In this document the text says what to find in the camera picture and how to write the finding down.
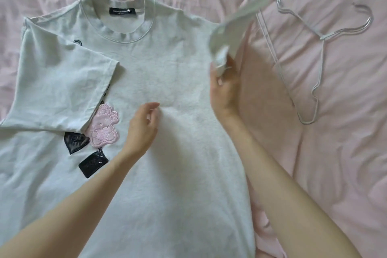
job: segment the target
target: black neck label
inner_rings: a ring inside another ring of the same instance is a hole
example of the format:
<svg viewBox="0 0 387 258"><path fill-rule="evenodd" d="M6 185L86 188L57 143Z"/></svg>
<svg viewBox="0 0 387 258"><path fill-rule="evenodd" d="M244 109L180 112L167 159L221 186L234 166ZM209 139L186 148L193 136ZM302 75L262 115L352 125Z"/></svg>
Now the black neck label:
<svg viewBox="0 0 387 258"><path fill-rule="evenodd" d="M120 15L135 15L136 10L134 8L115 8L115 7L109 7L109 14L113 16L120 16Z"/></svg>

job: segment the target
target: bed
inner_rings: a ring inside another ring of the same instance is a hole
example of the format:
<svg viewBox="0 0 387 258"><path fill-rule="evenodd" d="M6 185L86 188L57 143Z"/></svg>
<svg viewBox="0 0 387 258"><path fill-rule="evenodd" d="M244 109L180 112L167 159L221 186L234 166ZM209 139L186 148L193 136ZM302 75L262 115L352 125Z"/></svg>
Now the bed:
<svg viewBox="0 0 387 258"><path fill-rule="evenodd" d="M42 15L73 1L0 0L0 119L12 105L22 16ZM248 0L160 1L220 22ZM318 118L311 125L299 122L262 31L253 23L239 51L244 121L364 258L386 257L387 0L283 2L324 33L365 22L353 2L368 5L375 20L361 35L327 42ZM302 116L311 118L320 41L294 16L279 14L274 2L263 15L290 94ZM251 187L250 198L256 256L286 257Z"/></svg>

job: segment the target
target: hello kitty patch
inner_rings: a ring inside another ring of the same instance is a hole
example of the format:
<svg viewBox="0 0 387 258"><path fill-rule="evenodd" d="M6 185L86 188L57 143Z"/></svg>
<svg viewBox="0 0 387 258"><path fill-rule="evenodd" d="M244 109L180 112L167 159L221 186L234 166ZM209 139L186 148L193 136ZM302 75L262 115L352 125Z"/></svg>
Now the hello kitty patch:
<svg viewBox="0 0 387 258"><path fill-rule="evenodd" d="M106 103L101 104L85 132L85 135L90 138L90 144L95 148L100 148L106 144L116 142L119 134L113 125L118 122L119 115L117 111L114 111Z"/></svg>

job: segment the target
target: t-shirt sleeve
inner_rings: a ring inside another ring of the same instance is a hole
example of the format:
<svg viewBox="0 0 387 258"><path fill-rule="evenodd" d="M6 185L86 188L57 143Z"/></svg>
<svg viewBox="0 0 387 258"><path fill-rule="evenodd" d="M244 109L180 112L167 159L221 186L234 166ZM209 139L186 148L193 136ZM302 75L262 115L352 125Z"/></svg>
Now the t-shirt sleeve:
<svg viewBox="0 0 387 258"><path fill-rule="evenodd" d="M0 126L83 132L117 65L26 19L15 98Z"/></svg>

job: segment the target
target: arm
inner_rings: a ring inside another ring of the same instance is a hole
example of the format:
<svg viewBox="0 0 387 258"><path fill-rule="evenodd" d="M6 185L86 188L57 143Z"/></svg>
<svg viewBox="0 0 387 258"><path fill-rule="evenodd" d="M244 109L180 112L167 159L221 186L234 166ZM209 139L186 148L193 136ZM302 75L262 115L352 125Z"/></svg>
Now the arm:
<svg viewBox="0 0 387 258"><path fill-rule="evenodd" d="M351 241L256 141L238 113L239 75L228 58L219 84L211 71L211 105L232 139L271 226L289 258L361 258Z"/></svg>
<svg viewBox="0 0 387 258"><path fill-rule="evenodd" d="M126 174L156 137L158 106L155 102L142 105L130 121L122 151L57 207L5 243L0 257L78 257Z"/></svg>

